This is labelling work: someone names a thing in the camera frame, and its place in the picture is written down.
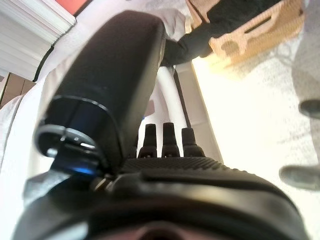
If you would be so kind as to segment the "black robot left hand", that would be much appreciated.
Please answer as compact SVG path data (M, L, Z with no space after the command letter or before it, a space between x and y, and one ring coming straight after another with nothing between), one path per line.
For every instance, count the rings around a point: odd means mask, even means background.
M138 130L163 58L160 18L126 10L87 42L51 98L33 143L68 174L22 214L15 240L306 240L285 193L206 157L191 128Z

